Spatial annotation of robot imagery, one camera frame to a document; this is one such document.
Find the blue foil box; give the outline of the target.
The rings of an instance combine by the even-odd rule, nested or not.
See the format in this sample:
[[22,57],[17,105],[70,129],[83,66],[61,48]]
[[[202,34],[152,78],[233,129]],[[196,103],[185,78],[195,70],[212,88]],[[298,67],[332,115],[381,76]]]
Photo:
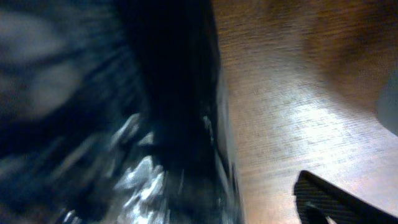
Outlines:
[[1,2],[2,223],[243,223],[210,0]]

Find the grey plastic basket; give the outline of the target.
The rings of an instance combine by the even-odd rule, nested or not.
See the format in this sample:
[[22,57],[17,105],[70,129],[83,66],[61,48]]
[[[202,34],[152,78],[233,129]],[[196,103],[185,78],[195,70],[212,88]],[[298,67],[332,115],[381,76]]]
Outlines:
[[397,135],[398,128],[397,100],[397,68],[395,68],[391,71],[391,76],[381,90],[379,100],[377,102],[378,121],[395,135]]

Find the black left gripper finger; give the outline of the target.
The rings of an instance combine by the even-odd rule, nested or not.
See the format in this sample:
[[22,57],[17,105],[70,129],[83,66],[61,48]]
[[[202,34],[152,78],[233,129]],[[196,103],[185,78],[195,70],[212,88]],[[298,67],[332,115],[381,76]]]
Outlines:
[[294,185],[295,204],[304,224],[397,224],[397,217],[360,200],[343,189],[302,170]]

